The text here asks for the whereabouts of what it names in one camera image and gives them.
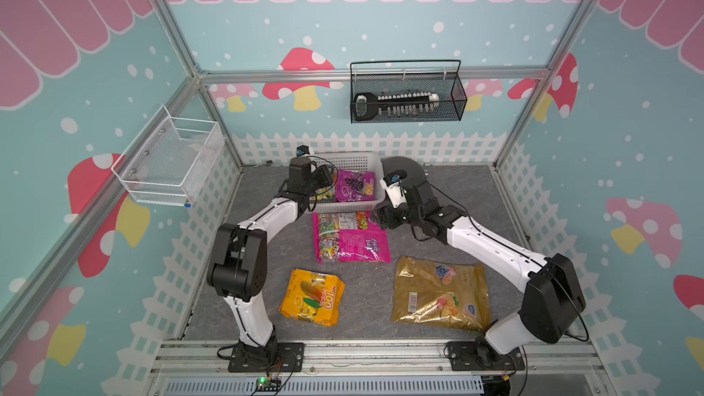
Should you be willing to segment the purple grape candy bag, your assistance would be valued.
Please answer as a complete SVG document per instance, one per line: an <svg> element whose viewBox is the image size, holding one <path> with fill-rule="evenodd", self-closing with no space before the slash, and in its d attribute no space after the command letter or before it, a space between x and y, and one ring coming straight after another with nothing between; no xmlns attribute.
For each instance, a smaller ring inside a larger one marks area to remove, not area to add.
<svg viewBox="0 0 704 396"><path fill-rule="evenodd" d="M339 170L335 182L337 203L366 202L374 199L375 175L373 172Z"/></svg>

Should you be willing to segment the white plastic perforated basket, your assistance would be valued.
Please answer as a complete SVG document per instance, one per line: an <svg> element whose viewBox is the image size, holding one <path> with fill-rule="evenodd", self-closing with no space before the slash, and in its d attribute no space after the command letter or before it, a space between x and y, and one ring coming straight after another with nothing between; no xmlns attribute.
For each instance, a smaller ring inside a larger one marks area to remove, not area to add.
<svg viewBox="0 0 704 396"><path fill-rule="evenodd" d="M335 182L316 195L317 213L371 211L386 197L381 188L381 157L374 152L337 152L312 156L318 165L332 167Z"/></svg>

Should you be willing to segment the yellow mango candy bag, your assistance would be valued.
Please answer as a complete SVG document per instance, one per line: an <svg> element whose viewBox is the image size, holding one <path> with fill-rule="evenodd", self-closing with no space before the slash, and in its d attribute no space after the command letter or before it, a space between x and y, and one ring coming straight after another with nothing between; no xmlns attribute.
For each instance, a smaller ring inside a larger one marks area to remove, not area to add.
<svg viewBox="0 0 704 396"><path fill-rule="evenodd" d="M280 313L317 326L336 326L345 290L346 284L336 275L294 269Z"/></svg>

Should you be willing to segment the green Fox's candy bag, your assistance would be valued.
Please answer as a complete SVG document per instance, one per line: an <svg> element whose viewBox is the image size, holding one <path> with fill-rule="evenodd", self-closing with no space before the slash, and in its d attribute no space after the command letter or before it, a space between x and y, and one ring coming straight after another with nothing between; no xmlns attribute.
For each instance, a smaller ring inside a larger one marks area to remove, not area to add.
<svg viewBox="0 0 704 396"><path fill-rule="evenodd" d="M330 204L336 201L336 186L330 185L329 187L322 188L315 192L313 196L314 203Z"/></svg>

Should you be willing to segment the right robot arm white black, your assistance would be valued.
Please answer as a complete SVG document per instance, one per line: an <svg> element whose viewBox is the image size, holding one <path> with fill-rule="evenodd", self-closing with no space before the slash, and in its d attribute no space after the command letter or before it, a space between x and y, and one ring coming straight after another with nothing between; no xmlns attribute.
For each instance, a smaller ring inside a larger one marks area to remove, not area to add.
<svg viewBox="0 0 704 396"><path fill-rule="evenodd" d="M489 362L507 356L534 341L555 344L582 322L584 294L570 258L548 257L521 247L489 230L474 219L464 205L451 201L440 205L440 190L426 179L381 181L387 200L375 214L383 227L409 225L425 239L436 239L459 249L496 271L522 293L518 311L491 324L476 339L482 359Z"/></svg>

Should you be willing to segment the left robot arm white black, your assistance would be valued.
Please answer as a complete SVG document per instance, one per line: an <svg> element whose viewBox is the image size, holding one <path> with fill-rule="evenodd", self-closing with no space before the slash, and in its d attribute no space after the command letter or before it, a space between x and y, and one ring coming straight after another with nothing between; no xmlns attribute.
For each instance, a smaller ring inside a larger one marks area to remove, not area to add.
<svg viewBox="0 0 704 396"><path fill-rule="evenodd" d="M206 282L230 307L238 325L238 346L247 353L273 356L275 328L262 291L268 275L268 244L309 211L315 196L333 187L337 168L304 156L291 160L288 178L260 212L216 232Z"/></svg>

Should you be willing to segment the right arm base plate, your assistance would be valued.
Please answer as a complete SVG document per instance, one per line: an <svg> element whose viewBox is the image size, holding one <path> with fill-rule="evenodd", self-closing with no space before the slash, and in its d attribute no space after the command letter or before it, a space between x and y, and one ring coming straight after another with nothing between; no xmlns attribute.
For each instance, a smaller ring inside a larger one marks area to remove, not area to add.
<svg viewBox="0 0 704 396"><path fill-rule="evenodd" d="M524 355L519 348L500 355L483 342L448 341L443 355L453 371L491 371L511 375L525 370Z"/></svg>

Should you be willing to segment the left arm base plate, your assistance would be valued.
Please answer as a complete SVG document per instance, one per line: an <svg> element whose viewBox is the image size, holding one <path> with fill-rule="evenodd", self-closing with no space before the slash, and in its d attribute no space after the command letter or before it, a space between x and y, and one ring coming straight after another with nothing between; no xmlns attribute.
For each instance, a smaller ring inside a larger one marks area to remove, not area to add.
<svg viewBox="0 0 704 396"><path fill-rule="evenodd" d="M304 343L277 343L275 346L249 346L238 342L228 359L227 371L300 372L303 368Z"/></svg>

